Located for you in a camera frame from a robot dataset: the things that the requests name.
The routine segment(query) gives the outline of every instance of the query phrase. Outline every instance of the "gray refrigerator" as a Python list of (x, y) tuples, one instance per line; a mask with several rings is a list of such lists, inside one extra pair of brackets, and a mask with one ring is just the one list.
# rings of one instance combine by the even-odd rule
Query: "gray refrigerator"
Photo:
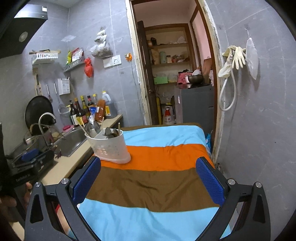
[(214, 124), (214, 87), (208, 84), (184, 88), (175, 86), (177, 123), (199, 123), (205, 133), (211, 133)]

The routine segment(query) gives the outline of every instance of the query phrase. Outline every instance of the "green box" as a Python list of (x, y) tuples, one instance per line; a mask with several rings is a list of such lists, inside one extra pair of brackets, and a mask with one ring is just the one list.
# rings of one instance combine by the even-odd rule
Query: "green box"
[(154, 78), (154, 84), (160, 85), (160, 84), (167, 84), (168, 78), (167, 77), (156, 77)]

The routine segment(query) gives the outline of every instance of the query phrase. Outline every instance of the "wall shelf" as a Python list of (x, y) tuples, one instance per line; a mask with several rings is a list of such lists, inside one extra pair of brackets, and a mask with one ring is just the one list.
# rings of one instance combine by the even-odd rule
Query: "wall shelf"
[(154, 85), (158, 86), (158, 85), (167, 85), (167, 84), (177, 84), (177, 82), (167, 82), (167, 83), (164, 83), (164, 84), (154, 84)]
[(46, 64), (51, 63), (59, 57), (58, 53), (50, 53), (50, 52), (39, 52), (33, 54), (32, 56), (32, 65), (35, 64)]
[(151, 66), (152, 66), (152, 68), (157, 68), (157, 67), (174, 66), (174, 65), (185, 65), (185, 64), (190, 64), (190, 62), (166, 63), (166, 64), (153, 64), (153, 65), (151, 65)]
[(149, 47), (150, 49), (165, 49), (165, 48), (176, 48), (176, 47), (187, 47), (188, 44), (162, 44)]
[(82, 56), (80, 59), (74, 61), (74, 62), (71, 62), (70, 64), (66, 65), (64, 68), (63, 68), (63, 72), (68, 72), (74, 68), (76, 68), (78, 65), (81, 65), (81, 64), (84, 64), (84, 60), (85, 60), (85, 57)]

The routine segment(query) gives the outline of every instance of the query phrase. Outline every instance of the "doorway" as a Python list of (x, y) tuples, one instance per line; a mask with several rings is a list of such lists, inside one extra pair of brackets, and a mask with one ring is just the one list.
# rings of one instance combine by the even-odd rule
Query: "doorway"
[[(213, 146), (217, 117), (217, 88), (214, 82), (217, 80), (213, 77), (210, 43), (207, 40), (204, 23), (201, 20), (196, 2), (194, 0), (133, 0), (131, 5), (143, 62), (146, 101), (148, 102), (151, 124), (163, 124), (165, 107), (172, 105), (175, 122), (198, 122), (206, 136), (209, 133), (212, 134), (211, 143)], [(153, 57), (155, 50), (163, 56), (161, 63), (158, 62), (160, 57), (157, 54), (156, 57)], [(174, 60), (172, 61), (173, 56), (181, 56), (182, 53), (183, 60), (186, 59), (186, 62), (175, 63)], [(184, 91), (180, 91), (179, 95), (176, 92), (176, 86), (181, 84), (178, 79), (179, 74), (182, 72), (192, 73), (197, 69), (204, 77), (203, 84), (205, 86), (201, 86), (204, 91), (189, 94), (188, 108), (184, 108), (184, 105), (182, 108), (176, 108), (176, 105), (180, 104), (180, 99), (181, 101), (186, 99), (186, 96), (181, 94)], [(157, 103), (160, 104), (161, 111), (159, 111)], [(192, 114), (195, 112), (198, 112), (196, 119)]]

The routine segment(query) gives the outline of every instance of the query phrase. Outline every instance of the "range hood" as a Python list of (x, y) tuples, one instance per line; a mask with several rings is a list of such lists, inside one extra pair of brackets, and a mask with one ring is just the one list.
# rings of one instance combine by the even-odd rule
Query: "range hood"
[(11, 21), (0, 39), (0, 58), (21, 54), (47, 19), (46, 8), (41, 5), (25, 5)]

